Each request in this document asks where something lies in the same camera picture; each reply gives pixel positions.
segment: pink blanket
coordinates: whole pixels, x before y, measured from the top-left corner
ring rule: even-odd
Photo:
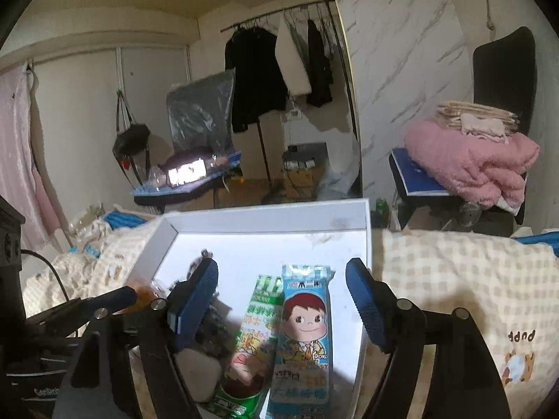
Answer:
[[[518,207],[524,201],[521,174],[538,159],[539,146],[520,133],[508,139],[507,145],[481,140],[426,120],[409,128],[405,146],[446,190],[484,208],[496,204],[501,195]]]

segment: green snack package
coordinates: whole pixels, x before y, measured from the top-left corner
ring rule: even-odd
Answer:
[[[235,353],[204,408],[224,419],[251,419],[266,397],[283,309],[281,277],[258,276]]]

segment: black jacket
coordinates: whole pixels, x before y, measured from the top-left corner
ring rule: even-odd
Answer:
[[[276,38],[263,28],[240,29],[225,46],[225,68],[235,68],[233,132],[246,131],[270,110],[285,110],[287,87],[276,61]]]
[[[312,88],[312,93],[307,96],[308,104],[320,107],[332,102],[330,61],[324,54],[322,36],[312,20],[308,21],[308,80]]]

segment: peko character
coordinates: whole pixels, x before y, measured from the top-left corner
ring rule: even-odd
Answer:
[[[297,293],[283,305],[280,332],[289,340],[283,349],[283,360],[318,363],[326,357],[320,339],[328,333],[324,301],[312,293]]]
[[[504,387],[507,384],[523,383],[530,381],[534,370],[535,354],[529,351],[527,354],[516,354],[516,350],[507,353],[505,356],[505,369],[501,375],[501,382]]]

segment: pink curtain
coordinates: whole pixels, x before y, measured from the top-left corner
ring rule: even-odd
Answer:
[[[0,195],[25,217],[21,243],[29,249],[60,226],[31,153],[32,82],[27,64],[0,75]]]

